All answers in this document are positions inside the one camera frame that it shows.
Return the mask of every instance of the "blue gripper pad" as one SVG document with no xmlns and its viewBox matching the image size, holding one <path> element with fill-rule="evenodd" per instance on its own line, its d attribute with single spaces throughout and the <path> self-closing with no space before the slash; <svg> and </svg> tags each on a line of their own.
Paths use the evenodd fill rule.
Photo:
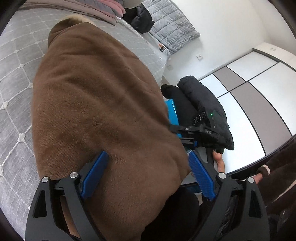
<svg viewBox="0 0 296 241">
<path fill-rule="evenodd" d="M 178 116 L 176 113 L 176 108 L 174 101 L 172 99 L 165 101 L 167 107 L 168 107 L 168 119 L 172 125 L 179 125 Z"/>
<path fill-rule="evenodd" d="M 103 176 L 104 170 L 107 167 L 109 155 L 103 151 L 101 155 L 94 162 L 93 167 L 88 172 L 87 176 L 83 180 L 82 192 L 80 194 L 83 200 L 91 197 Z"/>
<path fill-rule="evenodd" d="M 198 185 L 202 191 L 202 194 L 213 201 L 216 197 L 214 192 L 214 181 L 204 168 L 203 164 L 197 157 L 197 155 L 192 151 L 188 156 L 189 166 L 198 182 Z"/>
</svg>

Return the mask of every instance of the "metal screw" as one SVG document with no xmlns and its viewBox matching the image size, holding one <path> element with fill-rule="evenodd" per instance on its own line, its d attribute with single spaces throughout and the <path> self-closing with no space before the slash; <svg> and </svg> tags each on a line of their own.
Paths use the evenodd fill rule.
<svg viewBox="0 0 296 241">
<path fill-rule="evenodd" d="M 42 178 L 42 182 L 43 182 L 43 183 L 47 182 L 48 180 L 49 180 L 48 177 L 44 177 L 44 178 Z"/>
<path fill-rule="evenodd" d="M 73 172 L 70 174 L 70 178 L 76 178 L 78 176 L 77 172 Z"/>
<path fill-rule="evenodd" d="M 221 178 L 221 179 L 225 179 L 227 176 L 225 173 L 221 172 L 218 174 L 218 176 Z"/>
<path fill-rule="evenodd" d="M 255 180 L 252 177 L 248 177 L 248 182 L 253 183 Z"/>
</svg>

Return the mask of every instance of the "wall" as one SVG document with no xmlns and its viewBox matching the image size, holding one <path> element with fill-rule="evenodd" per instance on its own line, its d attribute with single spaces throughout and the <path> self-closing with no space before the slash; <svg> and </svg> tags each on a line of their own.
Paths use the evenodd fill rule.
<svg viewBox="0 0 296 241">
<path fill-rule="evenodd" d="M 270 44 L 296 55 L 296 39 L 278 10 L 267 0 L 249 0 L 271 39 Z"/>
<path fill-rule="evenodd" d="M 175 85 L 186 75 L 203 77 L 248 53 L 252 47 L 270 42 L 265 26 L 249 0 L 173 2 L 201 36 L 171 56 L 164 73 L 170 84 Z M 202 55 L 202 60 L 197 59 L 198 54 Z"/>
</svg>

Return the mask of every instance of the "mattress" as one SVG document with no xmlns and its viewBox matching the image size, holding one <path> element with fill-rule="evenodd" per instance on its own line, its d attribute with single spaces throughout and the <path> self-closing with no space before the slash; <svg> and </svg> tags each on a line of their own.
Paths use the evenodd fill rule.
<svg viewBox="0 0 296 241">
<path fill-rule="evenodd" d="M 31 134 L 33 79 L 46 53 L 50 29 L 69 14 L 47 8 L 17 11 L 0 36 L 0 207 L 22 238 L 40 181 Z M 132 51 L 160 85 L 165 54 L 121 19 L 117 26 L 92 21 Z"/>
</svg>

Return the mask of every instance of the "gray panel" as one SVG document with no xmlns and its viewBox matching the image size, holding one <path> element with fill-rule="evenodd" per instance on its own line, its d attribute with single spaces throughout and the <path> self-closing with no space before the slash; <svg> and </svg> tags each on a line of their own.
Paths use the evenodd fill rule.
<svg viewBox="0 0 296 241">
<path fill-rule="evenodd" d="M 228 67 L 224 67 L 219 69 L 214 73 L 218 80 L 225 86 L 225 88 L 230 91 L 239 85 L 245 83 L 245 81 L 239 77 L 236 73 L 234 73 Z"/>
<path fill-rule="evenodd" d="M 274 151 L 291 138 L 281 117 L 250 83 L 241 85 L 231 93 L 252 122 L 266 154 Z"/>
</svg>

